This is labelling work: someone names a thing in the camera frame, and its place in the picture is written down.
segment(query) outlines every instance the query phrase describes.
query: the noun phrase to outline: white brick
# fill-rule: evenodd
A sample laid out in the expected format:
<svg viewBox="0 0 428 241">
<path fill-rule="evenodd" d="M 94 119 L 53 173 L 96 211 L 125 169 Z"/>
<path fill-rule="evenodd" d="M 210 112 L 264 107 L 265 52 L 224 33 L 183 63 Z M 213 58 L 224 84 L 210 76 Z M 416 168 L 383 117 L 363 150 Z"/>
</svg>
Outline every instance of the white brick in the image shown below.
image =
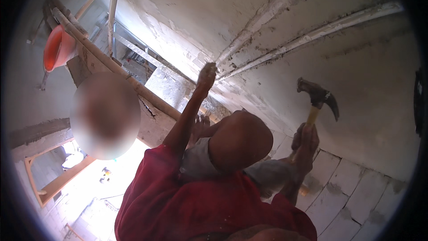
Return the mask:
<svg viewBox="0 0 428 241">
<path fill-rule="evenodd" d="M 286 138 L 286 135 L 279 131 L 272 131 L 272 135 L 274 137 L 274 144 L 272 145 L 272 150 L 278 150 L 282 141 Z"/>
<path fill-rule="evenodd" d="M 381 198 L 387 183 L 388 178 L 383 174 L 369 169 L 365 170 L 354 193 L 346 204 L 354 220 L 360 224 L 366 221 L 370 211 L 375 208 Z"/>
<path fill-rule="evenodd" d="M 340 187 L 346 195 L 352 195 L 363 172 L 364 168 L 362 166 L 342 159 L 329 182 Z"/>
<path fill-rule="evenodd" d="M 298 209 L 303 211 L 308 209 L 329 181 L 339 162 L 339 158 L 322 150 L 319 152 L 317 158 L 315 158 L 313 162 L 311 172 L 306 175 L 303 182 L 303 184 L 309 188 L 309 193 L 305 196 L 301 194 L 297 196 L 296 207 Z"/>
<path fill-rule="evenodd" d="M 292 153 L 292 142 L 293 138 L 290 136 L 286 136 L 282 141 L 279 148 L 276 150 L 276 153 L 272 157 L 272 159 L 281 159 L 286 158 Z"/>
<path fill-rule="evenodd" d="M 318 241 L 350 241 L 359 229 L 360 225 L 352 220 L 349 210 L 344 208 L 321 233 Z"/>
<path fill-rule="evenodd" d="M 400 204 L 406 191 L 405 186 L 404 182 L 397 180 L 388 183 L 379 203 L 370 212 L 368 219 L 352 241 L 373 240 L 379 235 Z"/>
<path fill-rule="evenodd" d="M 334 187 L 330 183 L 324 187 L 317 199 L 306 211 L 317 229 L 317 233 L 322 233 L 327 228 L 345 206 L 348 198 L 340 188 Z"/>
</svg>

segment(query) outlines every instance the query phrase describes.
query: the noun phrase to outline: man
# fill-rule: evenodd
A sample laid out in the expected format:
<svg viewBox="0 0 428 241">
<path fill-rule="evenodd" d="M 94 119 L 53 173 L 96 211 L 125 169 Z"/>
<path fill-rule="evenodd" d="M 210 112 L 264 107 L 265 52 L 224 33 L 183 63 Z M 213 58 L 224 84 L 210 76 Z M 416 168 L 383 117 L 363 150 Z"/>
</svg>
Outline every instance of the man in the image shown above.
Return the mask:
<svg viewBox="0 0 428 241">
<path fill-rule="evenodd" d="M 273 136 L 255 115 L 238 111 L 211 127 L 205 118 L 195 124 L 216 69 L 206 64 L 163 144 L 145 152 L 116 218 L 117 240 L 316 240 L 295 207 L 318 146 L 315 127 L 300 126 L 289 158 L 260 161 Z M 261 201 L 278 190 L 270 204 Z"/>
</svg>

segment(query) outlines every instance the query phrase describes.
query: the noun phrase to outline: wooden pole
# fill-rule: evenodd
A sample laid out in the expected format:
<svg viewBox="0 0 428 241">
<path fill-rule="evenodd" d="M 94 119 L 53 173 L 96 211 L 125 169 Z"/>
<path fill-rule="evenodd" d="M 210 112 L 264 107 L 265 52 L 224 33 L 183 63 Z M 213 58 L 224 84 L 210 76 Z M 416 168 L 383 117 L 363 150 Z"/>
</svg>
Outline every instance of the wooden pole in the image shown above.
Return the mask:
<svg viewBox="0 0 428 241">
<path fill-rule="evenodd" d="M 51 30 L 58 25 L 47 3 L 43 4 L 43 18 L 45 19 L 45 24 L 49 25 Z"/>
<path fill-rule="evenodd" d="M 110 0 L 108 12 L 108 54 L 110 58 L 113 56 L 113 24 L 116 13 L 117 0 Z"/>
<path fill-rule="evenodd" d="M 149 101 L 154 107 L 158 108 L 165 114 L 169 115 L 174 120 L 178 120 L 181 113 L 177 111 L 174 107 L 166 103 L 163 99 L 159 98 L 156 94 L 151 92 L 148 88 L 143 86 L 135 78 L 130 77 L 128 73 L 122 69 L 116 62 L 114 62 L 110 57 L 106 56 L 96 45 L 94 45 L 90 40 L 80 33 L 76 27 L 62 14 L 58 8 L 52 10 L 53 15 L 58 19 L 58 21 L 64 26 L 67 33 L 71 34 L 80 41 L 89 52 L 91 52 L 100 62 L 102 62 L 110 71 L 121 75 L 125 78 L 134 88 L 134 90 L 147 101 Z"/>
<path fill-rule="evenodd" d="M 80 33 L 82 33 L 86 38 L 89 37 L 88 32 L 79 24 L 76 18 L 72 15 L 71 11 L 64 6 L 64 4 L 60 0 L 52 0 L 55 7 L 57 7 L 66 17 L 67 19 L 76 27 Z"/>
<path fill-rule="evenodd" d="M 85 13 L 86 9 L 89 8 L 92 2 L 94 2 L 94 0 L 86 0 L 85 4 L 83 4 L 83 6 L 78 10 L 76 15 L 74 16 L 76 20 L 78 20 L 83 15 L 83 13 Z"/>
</svg>

